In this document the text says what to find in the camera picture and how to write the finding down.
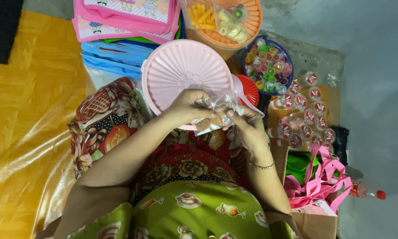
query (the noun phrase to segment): plastic bottle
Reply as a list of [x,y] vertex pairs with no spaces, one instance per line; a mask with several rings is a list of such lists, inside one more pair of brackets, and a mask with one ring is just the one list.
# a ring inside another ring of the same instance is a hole
[[359,198],[376,197],[381,200],[386,199],[386,193],[381,190],[374,190],[366,183],[352,180],[350,195]]

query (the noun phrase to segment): blue bowl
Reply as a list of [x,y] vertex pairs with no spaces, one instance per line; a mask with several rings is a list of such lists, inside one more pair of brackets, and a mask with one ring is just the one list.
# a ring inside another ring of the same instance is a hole
[[[285,59],[286,62],[288,62],[288,63],[292,66],[292,73],[290,73],[290,75],[287,77],[288,82],[287,82],[287,84],[286,84],[286,88],[288,89],[288,88],[290,87],[290,85],[292,84],[292,80],[293,80],[293,64],[292,64],[292,60],[290,59],[289,54],[287,54],[287,51],[286,51],[282,46],[280,46],[279,44],[277,44],[277,42],[274,42],[274,41],[271,41],[271,40],[267,40],[267,36],[266,36],[266,35],[257,36],[257,37],[254,39],[254,41],[252,41],[252,42],[248,45],[248,47],[246,48],[246,50],[245,50],[245,52],[244,52],[244,54],[243,54],[243,70],[244,70],[245,74],[246,74],[246,68],[245,68],[246,54],[251,50],[252,45],[255,44],[256,40],[259,39],[259,38],[263,38],[263,39],[265,40],[265,44],[266,44],[266,45],[268,45],[268,44],[273,44],[276,48],[278,48],[281,52],[283,52],[283,53],[285,54],[285,56],[286,56],[286,59]],[[266,95],[280,95],[280,94],[277,93],[277,92],[268,93],[268,92],[262,91],[262,90],[260,90],[260,89],[258,89],[258,91],[260,91],[262,94],[266,94]]]

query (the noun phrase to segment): gold bracelet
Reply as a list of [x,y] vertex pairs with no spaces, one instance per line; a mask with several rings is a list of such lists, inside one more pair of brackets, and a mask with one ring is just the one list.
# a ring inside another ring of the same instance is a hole
[[254,166],[255,168],[259,168],[259,169],[270,169],[270,168],[272,168],[272,167],[274,167],[274,160],[273,160],[273,163],[270,165],[270,166],[267,166],[267,167],[261,167],[261,166],[258,166],[258,165],[256,165],[256,164],[253,164],[250,160],[248,160],[248,159],[246,159],[247,161],[248,161],[248,163],[250,164],[250,165],[252,165],[252,166]]

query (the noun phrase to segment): yellow floor mat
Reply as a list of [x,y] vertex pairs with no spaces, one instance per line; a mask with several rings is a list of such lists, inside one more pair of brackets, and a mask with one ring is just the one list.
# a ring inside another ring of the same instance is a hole
[[86,95],[80,51],[70,21],[22,12],[0,65],[0,238],[33,238],[61,215],[75,181],[66,122]]

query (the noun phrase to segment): snack bag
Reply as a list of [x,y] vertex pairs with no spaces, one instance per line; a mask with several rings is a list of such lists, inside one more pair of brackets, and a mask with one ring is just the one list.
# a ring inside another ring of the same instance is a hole
[[223,7],[214,2],[214,11],[217,14],[215,22],[219,34],[237,43],[247,40],[248,32],[243,23],[248,18],[249,11],[242,4]]
[[213,6],[191,0],[182,0],[181,6],[187,28],[216,31]]
[[239,115],[243,114],[242,103],[240,102],[239,96],[234,91],[198,100],[196,101],[196,106],[213,110],[217,117],[211,119],[196,119],[194,122],[197,129],[194,132],[195,136],[223,128],[223,126],[233,125],[234,123],[227,116],[227,111],[229,109],[234,110]]

